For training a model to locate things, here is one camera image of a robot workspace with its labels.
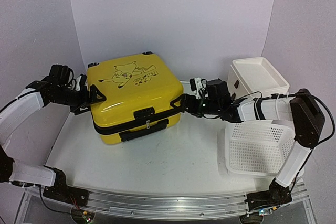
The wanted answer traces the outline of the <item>yellow cartoon print suitcase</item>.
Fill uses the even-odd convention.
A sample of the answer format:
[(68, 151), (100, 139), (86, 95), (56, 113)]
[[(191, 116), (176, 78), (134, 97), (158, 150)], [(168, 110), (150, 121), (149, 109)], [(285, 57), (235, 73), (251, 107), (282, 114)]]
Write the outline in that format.
[(106, 96), (90, 106), (94, 129), (105, 144), (130, 141), (180, 121), (170, 102), (183, 94), (183, 86), (150, 51), (91, 63), (87, 77), (88, 87), (94, 84)]

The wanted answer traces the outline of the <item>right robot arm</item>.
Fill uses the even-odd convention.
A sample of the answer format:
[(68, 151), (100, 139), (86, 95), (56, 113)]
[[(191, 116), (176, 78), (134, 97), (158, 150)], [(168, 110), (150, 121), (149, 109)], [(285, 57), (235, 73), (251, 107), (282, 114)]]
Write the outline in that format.
[(236, 98), (220, 79), (190, 81), (171, 107), (199, 118), (220, 119), (229, 173), (271, 177), (267, 189), (248, 193), (249, 212), (263, 213), (292, 200), (292, 190), (312, 151), (321, 144), (327, 111), (307, 89)]

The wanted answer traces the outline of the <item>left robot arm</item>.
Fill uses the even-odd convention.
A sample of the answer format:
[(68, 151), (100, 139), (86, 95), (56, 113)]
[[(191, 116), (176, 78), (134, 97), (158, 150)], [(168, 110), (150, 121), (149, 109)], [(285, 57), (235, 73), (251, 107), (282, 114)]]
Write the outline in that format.
[(14, 158), (8, 154), (7, 147), (15, 132), (50, 104), (64, 105), (74, 115), (80, 115), (106, 99), (96, 86), (87, 85), (85, 74), (75, 77), (67, 65), (52, 65), (48, 75), (24, 87), (1, 108), (1, 183), (38, 186), (47, 199), (86, 206), (89, 191), (69, 185), (63, 170)]

